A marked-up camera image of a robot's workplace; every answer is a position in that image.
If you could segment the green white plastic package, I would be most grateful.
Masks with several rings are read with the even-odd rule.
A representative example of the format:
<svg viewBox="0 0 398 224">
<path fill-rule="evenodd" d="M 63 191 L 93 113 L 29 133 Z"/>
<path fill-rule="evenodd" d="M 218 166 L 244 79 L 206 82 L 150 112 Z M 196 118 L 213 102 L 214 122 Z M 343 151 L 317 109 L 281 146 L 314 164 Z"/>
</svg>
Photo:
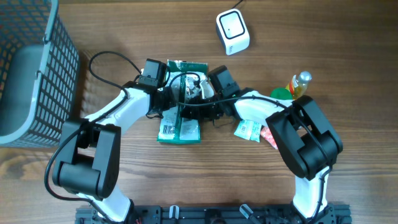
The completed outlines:
<svg viewBox="0 0 398 224">
<path fill-rule="evenodd" d="M 201 95 L 200 87 L 195 81 L 206 78 L 208 65 L 198 62 L 182 60 L 168 60 L 170 69 L 167 72 L 167 87 L 171 87 L 174 98 L 188 103 L 191 98 Z M 195 119 L 182 117 L 184 107 L 177 105 L 162 113 L 158 142 L 170 144 L 195 144 L 201 142 L 200 126 Z"/>
</svg>

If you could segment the light teal wipes packet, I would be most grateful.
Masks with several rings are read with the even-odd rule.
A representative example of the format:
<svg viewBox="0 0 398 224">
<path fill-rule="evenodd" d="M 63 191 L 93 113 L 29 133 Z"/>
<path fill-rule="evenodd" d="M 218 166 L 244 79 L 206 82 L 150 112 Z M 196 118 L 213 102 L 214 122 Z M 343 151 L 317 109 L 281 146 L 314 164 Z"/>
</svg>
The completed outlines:
<svg viewBox="0 0 398 224">
<path fill-rule="evenodd" d="M 260 123 L 248 120 L 239 122 L 234 135 L 245 140 L 260 142 L 260 133 L 262 125 Z"/>
</svg>

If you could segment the red white tissue pack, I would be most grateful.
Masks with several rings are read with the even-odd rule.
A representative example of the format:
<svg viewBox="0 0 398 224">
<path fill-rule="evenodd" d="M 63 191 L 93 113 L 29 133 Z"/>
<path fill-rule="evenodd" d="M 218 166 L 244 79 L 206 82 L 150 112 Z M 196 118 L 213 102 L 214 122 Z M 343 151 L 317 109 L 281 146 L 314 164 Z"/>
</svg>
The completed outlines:
<svg viewBox="0 0 398 224">
<path fill-rule="evenodd" d="M 261 133 L 260 135 L 274 148 L 274 149 L 278 149 L 277 144 L 274 140 L 274 137 L 270 131 L 270 129 L 268 127 L 263 127 L 261 129 Z"/>
</svg>

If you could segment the green lid white jar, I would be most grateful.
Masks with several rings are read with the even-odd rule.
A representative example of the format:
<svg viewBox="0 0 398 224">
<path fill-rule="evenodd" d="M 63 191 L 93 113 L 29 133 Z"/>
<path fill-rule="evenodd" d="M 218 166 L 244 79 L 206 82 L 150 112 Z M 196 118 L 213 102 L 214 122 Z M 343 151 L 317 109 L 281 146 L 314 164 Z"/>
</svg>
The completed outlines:
<svg viewBox="0 0 398 224">
<path fill-rule="evenodd" d="M 278 100 L 292 100 L 293 99 L 292 94 L 286 88 L 275 88 L 271 92 L 270 97 L 278 99 Z"/>
</svg>

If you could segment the yellow dish soap bottle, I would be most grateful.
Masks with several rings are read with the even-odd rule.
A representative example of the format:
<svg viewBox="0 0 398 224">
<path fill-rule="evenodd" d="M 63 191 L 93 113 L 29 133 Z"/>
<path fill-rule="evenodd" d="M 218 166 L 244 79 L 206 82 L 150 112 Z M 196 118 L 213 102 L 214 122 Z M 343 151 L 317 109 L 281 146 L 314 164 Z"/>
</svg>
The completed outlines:
<svg viewBox="0 0 398 224">
<path fill-rule="evenodd" d="M 292 95 L 292 98 L 296 100 L 304 95 L 311 80 L 311 73 L 308 71 L 303 71 L 298 75 L 294 75 L 285 89 L 288 90 Z"/>
</svg>

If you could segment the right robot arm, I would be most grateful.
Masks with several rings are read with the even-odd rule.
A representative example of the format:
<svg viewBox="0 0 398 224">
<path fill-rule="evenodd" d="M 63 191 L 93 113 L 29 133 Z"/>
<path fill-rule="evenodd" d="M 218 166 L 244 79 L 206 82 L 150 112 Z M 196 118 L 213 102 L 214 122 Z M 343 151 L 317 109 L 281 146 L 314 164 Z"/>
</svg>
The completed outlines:
<svg viewBox="0 0 398 224">
<path fill-rule="evenodd" d="M 232 116 L 270 129 L 279 153 L 295 176 L 295 211 L 305 223 L 320 221 L 327 208 L 326 186 L 343 143 L 313 98 L 296 100 L 264 96 L 240 88 L 226 66 L 208 74 L 215 94 L 178 100 L 184 118 L 203 120 Z"/>
</svg>

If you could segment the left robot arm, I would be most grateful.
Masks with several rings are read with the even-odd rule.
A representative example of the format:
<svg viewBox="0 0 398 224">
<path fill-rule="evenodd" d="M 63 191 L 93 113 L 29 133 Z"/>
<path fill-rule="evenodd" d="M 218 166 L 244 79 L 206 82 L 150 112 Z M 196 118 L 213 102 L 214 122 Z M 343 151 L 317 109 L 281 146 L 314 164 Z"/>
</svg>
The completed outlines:
<svg viewBox="0 0 398 224">
<path fill-rule="evenodd" d="M 165 86 L 169 73 L 165 63 L 147 59 L 141 74 L 121 86 L 104 108 L 67 120 L 45 171 L 47 191 L 58 196 L 49 186 L 52 182 L 73 194 L 73 201 L 88 202 L 103 223 L 139 223 L 134 202 L 117 185 L 121 136 L 139 118 L 174 106 Z"/>
</svg>

